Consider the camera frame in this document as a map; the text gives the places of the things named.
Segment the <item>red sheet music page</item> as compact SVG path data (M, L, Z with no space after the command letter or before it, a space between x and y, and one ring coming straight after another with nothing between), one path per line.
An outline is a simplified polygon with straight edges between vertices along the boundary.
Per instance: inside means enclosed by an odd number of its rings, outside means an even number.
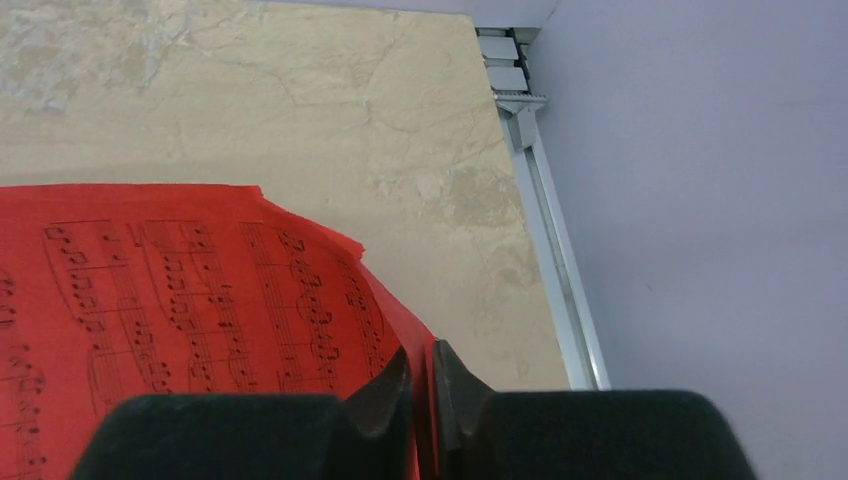
M135 397L347 399L403 349L402 479L421 478L433 338L363 253L255 186L3 188L2 477L74 479L98 427Z

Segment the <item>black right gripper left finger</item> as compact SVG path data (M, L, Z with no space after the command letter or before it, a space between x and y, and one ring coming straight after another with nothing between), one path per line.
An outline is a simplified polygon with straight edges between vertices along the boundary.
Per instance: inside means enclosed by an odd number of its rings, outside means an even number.
M402 479L412 374L398 349L347 399L334 394L147 395L121 403L74 479Z

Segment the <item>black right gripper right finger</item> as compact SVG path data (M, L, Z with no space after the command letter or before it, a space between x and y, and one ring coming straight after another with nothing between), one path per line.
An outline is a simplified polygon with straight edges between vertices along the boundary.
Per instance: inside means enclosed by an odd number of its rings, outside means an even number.
M753 479L730 424L679 390L496 391L433 346L443 479Z

